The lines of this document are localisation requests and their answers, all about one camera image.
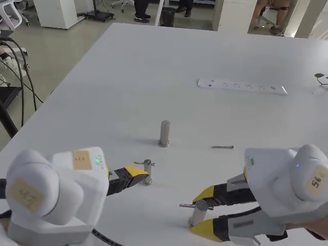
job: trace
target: gripper jaw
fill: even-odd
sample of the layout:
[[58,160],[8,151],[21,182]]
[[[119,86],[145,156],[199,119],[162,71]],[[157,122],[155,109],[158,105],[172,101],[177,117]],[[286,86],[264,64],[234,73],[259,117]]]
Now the gripper jaw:
[[137,183],[140,183],[149,174],[136,167],[124,167],[114,170],[114,172],[109,172],[109,187],[107,196],[120,193],[126,188],[132,187]]
[[206,188],[193,200],[193,204],[201,199],[210,207],[256,202],[244,174],[229,179],[227,183]]
[[278,224],[260,207],[239,213],[219,216],[193,226],[190,231],[200,237],[215,242],[232,241],[235,244],[259,246],[255,236],[286,234],[285,225]]

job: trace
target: metal pin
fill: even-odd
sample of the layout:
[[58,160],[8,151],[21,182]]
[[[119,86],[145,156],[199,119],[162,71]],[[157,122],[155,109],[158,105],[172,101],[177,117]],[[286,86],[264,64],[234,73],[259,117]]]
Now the metal pin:
[[205,200],[199,200],[195,203],[195,209],[193,215],[189,219],[189,225],[191,227],[204,221],[206,212],[209,206]]
[[191,209],[194,209],[196,206],[195,204],[179,204],[179,207],[182,207],[182,208],[191,208]]
[[150,185],[153,182],[153,179],[152,179],[152,166],[154,167],[154,166],[156,166],[156,164],[152,163],[152,161],[149,160],[149,159],[146,159],[143,162],[134,162],[134,163],[138,164],[138,165],[143,165],[143,169],[149,174],[149,176],[147,178],[145,178],[143,180],[143,182],[146,185]]
[[233,150],[235,148],[235,146],[231,145],[231,146],[212,146],[212,149],[229,149],[229,150]]
[[170,125],[171,123],[168,120],[163,120],[160,125],[160,139],[158,141],[158,145],[161,147],[167,147],[170,144]]

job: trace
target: metal cylinder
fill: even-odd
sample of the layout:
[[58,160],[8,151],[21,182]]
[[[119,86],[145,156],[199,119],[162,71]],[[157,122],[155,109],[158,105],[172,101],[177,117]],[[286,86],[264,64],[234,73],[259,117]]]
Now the metal cylinder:
[[189,225],[191,227],[203,222],[206,216],[206,212],[209,206],[205,200],[199,200],[195,203],[195,209],[193,215],[189,219]]
[[152,161],[151,160],[145,160],[143,164],[144,164],[144,170],[149,174],[149,176],[147,178],[145,178],[143,180],[143,182],[146,185],[150,185],[153,182],[153,179],[152,179]]
[[169,141],[170,125],[171,123],[168,120],[163,120],[160,125],[160,139],[158,144],[161,147],[167,147],[170,144]]

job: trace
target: plant leaf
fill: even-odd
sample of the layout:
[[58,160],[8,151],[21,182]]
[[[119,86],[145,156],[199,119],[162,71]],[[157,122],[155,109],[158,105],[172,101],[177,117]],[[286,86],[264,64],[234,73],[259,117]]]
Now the plant leaf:
[[322,77],[324,77],[324,74],[323,73],[316,73],[314,76],[316,78],[322,78]]

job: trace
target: person's leg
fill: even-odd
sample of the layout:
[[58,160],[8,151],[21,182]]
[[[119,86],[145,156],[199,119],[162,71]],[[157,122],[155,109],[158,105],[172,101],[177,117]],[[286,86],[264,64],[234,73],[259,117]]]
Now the person's leg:
[[283,36],[283,30],[282,30],[281,26],[283,25],[285,18],[288,14],[290,0],[275,0],[274,6],[278,7],[279,10],[277,13],[276,26],[272,27],[270,29],[270,32],[272,35],[275,35],[275,36]]
[[185,0],[186,3],[186,13],[185,13],[185,17],[189,18],[191,16],[191,10],[193,9],[193,4],[194,4],[194,0]]
[[149,0],[135,0],[134,1],[134,7],[135,7],[135,22],[141,22],[141,23],[149,23],[148,18],[150,18],[149,15],[146,14],[146,10],[148,8]]
[[257,0],[254,13],[251,20],[251,27],[255,27],[261,10],[268,5],[269,0]]
[[277,14],[276,26],[280,27],[283,25],[283,22],[288,14],[290,0],[275,0],[275,6],[280,7]]
[[185,10],[186,10],[185,1],[186,0],[179,1],[179,7],[175,10],[176,13],[185,12]]
[[140,10],[139,10],[139,6],[140,6],[139,1],[140,0],[134,0],[135,17],[140,16],[139,15],[139,12],[140,12]]

